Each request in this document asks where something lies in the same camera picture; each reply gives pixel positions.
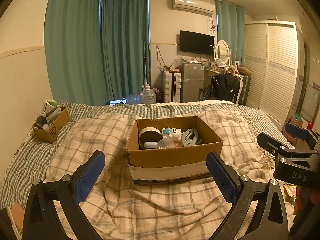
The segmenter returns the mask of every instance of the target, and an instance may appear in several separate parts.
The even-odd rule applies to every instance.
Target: textured blue pad
[[[75,184],[74,200],[77,204],[87,199],[100,173],[102,172],[106,159],[103,152],[99,152],[94,160],[84,171],[81,178]]]
[[[291,123],[286,124],[285,131],[294,137],[298,137],[300,140],[305,141],[308,137],[308,131],[302,129]]]
[[[207,155],[206,164],[224,199],[229,203],[235,204],[237,201],[237,189],[228,173],[210,153]]]

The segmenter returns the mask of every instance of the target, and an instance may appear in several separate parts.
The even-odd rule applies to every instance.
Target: gray mini fridge
[[[199,88],[203,87],[204,64],[183,63],[181,76],[181,102],[198,101]]]

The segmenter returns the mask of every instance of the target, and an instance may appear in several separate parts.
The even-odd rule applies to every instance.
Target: television
[[[180,31],[180,51],[213,55],[213,36]]]

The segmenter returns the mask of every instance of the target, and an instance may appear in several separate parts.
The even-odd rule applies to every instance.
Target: green curtain
[[[44,45],[53,98],[104,105],[99,0],[48,0]]]
[[[102,0],[101,49],[107,96],[126,98],[150,84],[148,0]]]
[[[231,48],[231,60],[236,57],[244,63],[245,25],[244,10],[241,6],[230,5],[226,0],[216,0],[218,15],[218,41],[224,40]]]

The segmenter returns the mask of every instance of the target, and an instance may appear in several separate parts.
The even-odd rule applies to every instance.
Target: plush toy
[[[162,135],[163,136],[169,136],[170,139],[173,141],[180,141],[181,140],[181,129],[176,128],[163,128],[162,129]]]

